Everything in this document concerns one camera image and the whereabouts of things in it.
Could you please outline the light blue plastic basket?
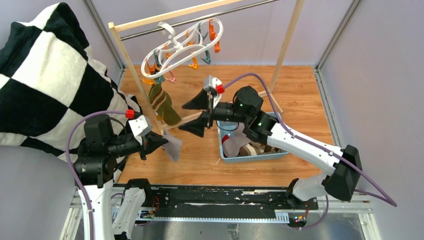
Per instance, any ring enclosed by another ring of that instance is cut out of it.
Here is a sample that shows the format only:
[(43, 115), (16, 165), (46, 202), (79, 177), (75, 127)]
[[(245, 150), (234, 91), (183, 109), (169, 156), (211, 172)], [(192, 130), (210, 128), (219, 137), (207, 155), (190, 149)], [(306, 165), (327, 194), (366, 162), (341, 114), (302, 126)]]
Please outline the light blue plastic basket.
[[(219, 144), (220, 157), (225, 164), (264, 161), (264, 160), (276, 160), (276, 159), (281, 159), (288, 154), (288, 152), (284, 150), (285, 153), (264, 154), (264, 155), (257, 155), (257, 156), (226, 157), (225, 154), (223, 153), (222, 143), (233, 135), (233, 131), (235, 131), (239, 127), (239, 123), (217, 121), (216, 125), (217, 125), (217, 132), (218, 132), (218, 144)], [(249, 144), (265, 145), (265, 144), (254, 142), (254, 141), (251, 141)]]

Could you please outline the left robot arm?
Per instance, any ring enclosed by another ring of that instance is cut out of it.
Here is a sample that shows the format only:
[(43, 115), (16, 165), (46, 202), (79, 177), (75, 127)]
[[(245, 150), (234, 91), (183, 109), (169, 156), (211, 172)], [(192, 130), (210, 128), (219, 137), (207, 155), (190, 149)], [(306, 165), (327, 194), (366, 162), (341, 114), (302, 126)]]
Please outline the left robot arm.
[(73, 163), (75, 183), (83, 208), (86, 240), (130, 240), (141, 207), (153, 201), (151, 184), (146, 178), (131, 179), (124, 186), (123, 199), (116, 217), (112, 216), (112, 190), (117, 159), (138, 153), (142, 160), (169, 141), (152, 131), (150, 121), (139, 112), (124, 113), (130, 132), (114, 133), (113, 111), (100, 111), (83, 118), (85, 139), (80, 143)]

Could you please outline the green striped sock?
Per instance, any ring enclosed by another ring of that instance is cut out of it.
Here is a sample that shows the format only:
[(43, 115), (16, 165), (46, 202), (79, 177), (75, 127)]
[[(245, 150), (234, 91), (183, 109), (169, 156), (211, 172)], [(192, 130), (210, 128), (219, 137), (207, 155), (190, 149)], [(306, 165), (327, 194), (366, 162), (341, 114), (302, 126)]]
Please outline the green striped sock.
[(161, 84), (151, 85), (148, 98), (158, 121), (163, 121), (169, 126), (175, 126), (182, 121), (180, 115), (173, 108), (171, 97), (163, 90)]

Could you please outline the grey sock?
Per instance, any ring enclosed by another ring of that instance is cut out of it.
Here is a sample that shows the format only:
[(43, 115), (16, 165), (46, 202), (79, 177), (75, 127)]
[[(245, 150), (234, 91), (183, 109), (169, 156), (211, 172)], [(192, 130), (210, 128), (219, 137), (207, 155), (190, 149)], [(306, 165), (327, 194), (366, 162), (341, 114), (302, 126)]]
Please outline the grey sock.
[(251, 142), (243, 132), (244, 129), (245, 125), (240, 123), (238, 128), (233, 131), (232, 136), (222, 143), (222, 150), (226, 157), (237, 157), (240, 153), (240, 148)]
[(170, 160), (178, 162), (181, 156), (183, 141), (172, 135), (168, 130), (164, 130), (163, 138), (168, 141), (168, 143), (162, 146), (164, 152)]

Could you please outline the brown striped sock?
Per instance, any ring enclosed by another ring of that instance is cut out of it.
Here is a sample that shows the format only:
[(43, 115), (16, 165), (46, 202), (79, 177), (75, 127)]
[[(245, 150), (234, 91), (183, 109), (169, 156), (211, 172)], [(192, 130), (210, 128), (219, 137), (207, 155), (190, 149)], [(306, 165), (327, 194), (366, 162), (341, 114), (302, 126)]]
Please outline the brown striped sock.
[(259, 155), (269, 155), (269, 154), (282, 154), (286, 151), (272, 147), (269, 145), (254, 145), (254, 144), (246, 144), (242, 146), (239, 150), (238, 157), (253, 157), (253, 156), (259, 156)]

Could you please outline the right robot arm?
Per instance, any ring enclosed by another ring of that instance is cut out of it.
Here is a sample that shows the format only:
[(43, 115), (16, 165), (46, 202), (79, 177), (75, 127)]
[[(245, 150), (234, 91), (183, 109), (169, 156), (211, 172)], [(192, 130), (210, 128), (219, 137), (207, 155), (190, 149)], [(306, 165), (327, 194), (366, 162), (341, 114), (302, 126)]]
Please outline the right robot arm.
[(180, 130), (203, 137), (205, 128), (214, 121), (242, 123), (243, 133), (254, 142), (292, 153), (321, 169), (313, 177), (291, 181), (285, 192), (286, 204), (298, 209), (315, 197), (330, 195), (341, 201), (350, 201), (356, 190), (362, 168), (359, 151), (352, 145), (345, 148), (327, 145), (314, 138), (281, 125), (278, 115), (261, 110), (263, 98), (251, 86), (240, 88), (232, 102), (217, 102), (223, 92), (201, 90), (182, 109), (200, 110), (201, 115), (180, 125)]

